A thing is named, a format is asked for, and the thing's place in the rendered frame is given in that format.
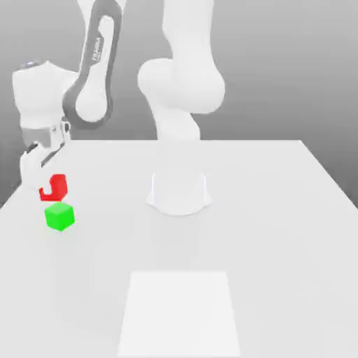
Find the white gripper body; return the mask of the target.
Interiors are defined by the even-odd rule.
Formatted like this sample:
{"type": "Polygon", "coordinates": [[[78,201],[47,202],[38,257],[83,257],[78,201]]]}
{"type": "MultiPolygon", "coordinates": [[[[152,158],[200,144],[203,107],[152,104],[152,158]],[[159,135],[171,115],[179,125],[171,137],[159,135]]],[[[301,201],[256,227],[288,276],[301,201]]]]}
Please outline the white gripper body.
{"type": "Polygon", "coordinates": [[[20,177],[25,187],[42,187],[48,175],[45,167],[50,160],[65,146],[61,143],[58,148],[45,148],[41,143],[32,143],[20,158],[20,177]]]}

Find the small red cube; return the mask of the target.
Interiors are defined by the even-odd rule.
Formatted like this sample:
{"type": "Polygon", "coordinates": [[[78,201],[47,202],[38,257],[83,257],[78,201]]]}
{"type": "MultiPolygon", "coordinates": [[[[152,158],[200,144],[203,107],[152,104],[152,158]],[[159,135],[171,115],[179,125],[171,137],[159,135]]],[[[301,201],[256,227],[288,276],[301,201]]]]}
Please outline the small red cube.
{"type": "Polygon", "coordinates": [[[46,194],[44,189],[39,189],[39,196],[41,201],[62,201],[68,194],[68,187],[66,176],[64,174],[54,174],[50,178],[51,193],[46,194]]]}

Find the small green cube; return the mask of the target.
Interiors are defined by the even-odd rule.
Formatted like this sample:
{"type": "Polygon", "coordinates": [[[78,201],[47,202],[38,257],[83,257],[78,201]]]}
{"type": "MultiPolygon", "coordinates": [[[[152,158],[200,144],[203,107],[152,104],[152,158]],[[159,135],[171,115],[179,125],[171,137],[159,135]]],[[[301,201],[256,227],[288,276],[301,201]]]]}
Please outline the small green cube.
{"type": "Polygon", "coordinates": [[[73,206],[56,202],[45,209],[47,225],[57,231],[63,231],[75,223],[73,206]]]}

